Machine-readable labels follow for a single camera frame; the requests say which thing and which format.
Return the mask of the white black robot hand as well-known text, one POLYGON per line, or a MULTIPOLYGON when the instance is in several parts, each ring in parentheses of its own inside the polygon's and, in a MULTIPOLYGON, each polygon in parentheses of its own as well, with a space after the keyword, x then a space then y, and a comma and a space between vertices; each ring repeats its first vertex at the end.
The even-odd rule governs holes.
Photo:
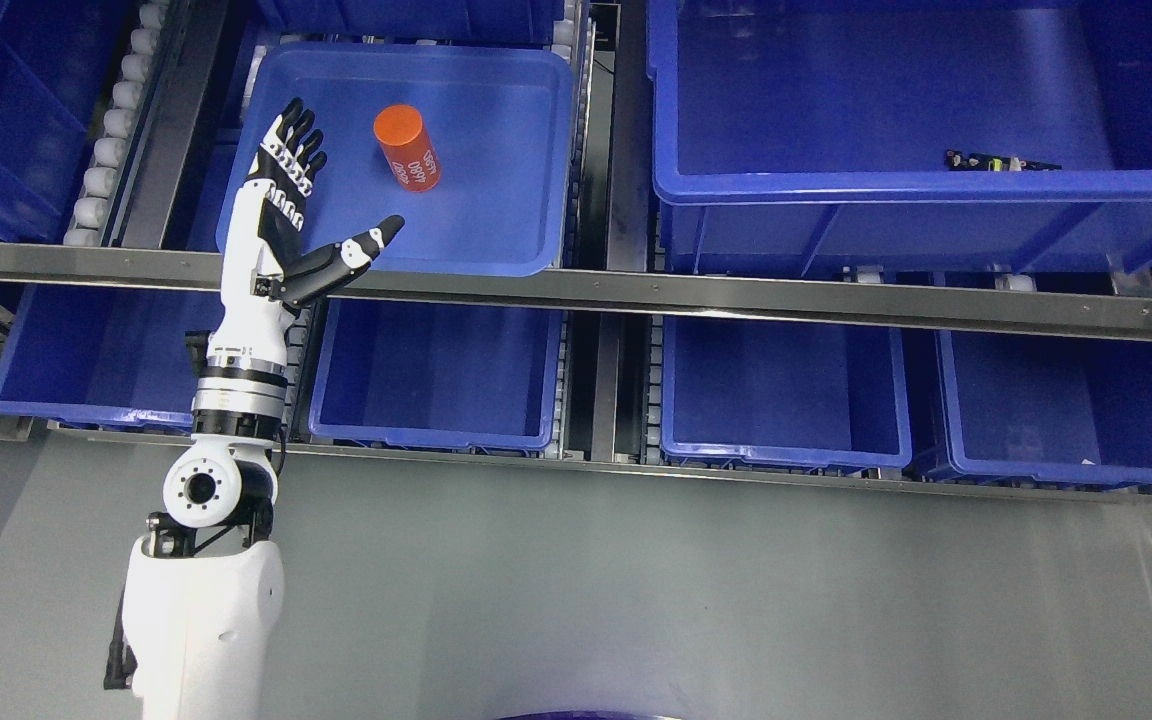
POLYGON ((219 366, 285 364, 285 332, 306 306, 361 278, 404 228, 402 215, 303 251, 308 200, 326 165, 324 132, 301 97, 271 120, 233 196, 221 251, 223 319, 207 361, 219 366))

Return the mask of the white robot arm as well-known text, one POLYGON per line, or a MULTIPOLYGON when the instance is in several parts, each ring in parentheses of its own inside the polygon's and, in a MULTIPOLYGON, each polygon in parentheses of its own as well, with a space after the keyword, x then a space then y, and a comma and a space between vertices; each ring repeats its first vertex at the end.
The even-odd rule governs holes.
POLYGON ((195 353, 189 445, 162 509, 132 543, 120 602, 122 670, 145 719, 256 719, 285 602, 273 541, 287 348, 225 340, 195 353))

